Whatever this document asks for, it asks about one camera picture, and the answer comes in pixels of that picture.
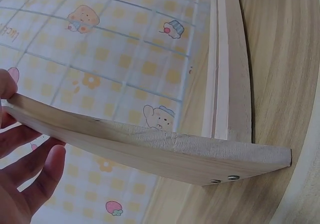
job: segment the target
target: cartoon bear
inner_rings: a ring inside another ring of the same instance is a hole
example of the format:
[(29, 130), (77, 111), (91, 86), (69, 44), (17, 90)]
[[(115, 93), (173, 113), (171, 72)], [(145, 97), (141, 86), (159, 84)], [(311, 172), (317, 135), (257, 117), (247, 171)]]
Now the cartoon bear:
[(175, 113), (164, 106), (153, 108), (150, 105), (143, 107), (143, 114), (149, 128), (172, 131)]
[(73, 13), (68, 15), (68, 19), (74, 21), (69, 22), (67, 29), (72, 32), (78, 31), (79, 33), (87, 33), (90, 30), (90, 27), (82, 25), (82, 22), (94, 26), (100, 23), (96, 12), (86, 5), (80, 5)]

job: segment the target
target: cupcake illustration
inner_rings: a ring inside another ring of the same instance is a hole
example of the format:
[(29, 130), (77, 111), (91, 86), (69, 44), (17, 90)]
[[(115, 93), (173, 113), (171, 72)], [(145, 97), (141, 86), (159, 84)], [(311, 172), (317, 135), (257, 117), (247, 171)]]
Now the cupcake illustration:
[(171, 22), (164, 23), (163, 31), (159, 31), (160, 33), (166, 33), (171, 38), (181, 38), (181, 35), (185, 31), (185, 28), (180, 24), (177, 20), (173, 20)]
[(120, 217), (121, 214), (124, 212), (122, 210), (122, 206), (120, 203), (116, 201), (108, 201), (105, 204), (105, 209), (108, 213), (110, 213), (112, 216), (118, 216)]

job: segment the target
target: wooden table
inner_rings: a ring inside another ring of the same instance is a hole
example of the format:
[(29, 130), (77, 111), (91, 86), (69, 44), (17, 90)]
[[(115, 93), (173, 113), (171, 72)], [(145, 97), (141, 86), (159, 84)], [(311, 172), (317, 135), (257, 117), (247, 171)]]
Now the wooden table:
[[(319, 223), (320, 85), (319, 101), (314, 103), (320, 63), (319, 0), (240, 1), (252, 78), (253, 142), (292, 148), (292, 166), (204, 188), (161, 178), (147, 224)], [(207, 69), (205, 61), (199, 63), (182, 123), (184, 132), (197, 135)], [(295, 168), (299, 172), (293, 175)]]

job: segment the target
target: cartoon bear face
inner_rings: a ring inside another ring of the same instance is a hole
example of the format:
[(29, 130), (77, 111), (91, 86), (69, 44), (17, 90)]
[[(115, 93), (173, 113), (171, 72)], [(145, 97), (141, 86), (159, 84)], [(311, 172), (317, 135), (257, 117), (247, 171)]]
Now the cartoon bear face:
[[(88, 25), (98, 25), (100, 23), (96, 12), (86, 5), (80, 5), (73, 13), (69, 14), (68, 19), (83, 22)], [(81, 25), (78, 31), (80, 33), (87, 33), (89, 27)]]
[(143, 109), (143, 114), (149, 128), (172, 131), (175, 119), (175, 113), (172, 110), (164, 106), (152, 108), (150, 105), (146, 105)]

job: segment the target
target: hand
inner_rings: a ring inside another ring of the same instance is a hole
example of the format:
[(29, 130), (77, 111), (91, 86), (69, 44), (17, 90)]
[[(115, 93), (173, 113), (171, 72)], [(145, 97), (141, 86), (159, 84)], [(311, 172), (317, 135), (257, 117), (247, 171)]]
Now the hand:
[[(17, 85), (10, 74), (0, 69), (0, 98), (8, 99), (17, 92)], [(0, 128), (16, 121), (2, 112), (0, 103)], [(0, 133), (0, 158), (7, 156), (17, 147), (29, 143), (41, 134), (20, 125)], [(0, 170), (0, 223), (26, 224), (31, 222), (36, 211), (51, 197), (63, 174), (66, 151), (65, 143), (49, 138), (37, 149), (15, 163)], [(22, 192), (17, 188), (33, 178), (35, 181)]]

